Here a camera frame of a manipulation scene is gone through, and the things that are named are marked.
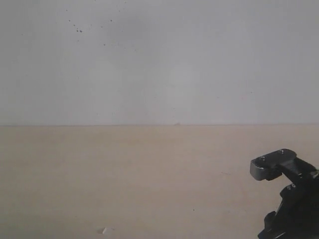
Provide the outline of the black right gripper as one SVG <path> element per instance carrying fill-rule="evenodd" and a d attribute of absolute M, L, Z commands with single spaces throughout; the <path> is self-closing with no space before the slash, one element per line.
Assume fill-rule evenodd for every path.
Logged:
<path fill-rule="evenodd" d="M 317 239 L 319 237 L 319 172 L 309 163 L 297 164 L 299 173 L 281 192 L 276 211 L 264 217 L 259 239 Z"/>

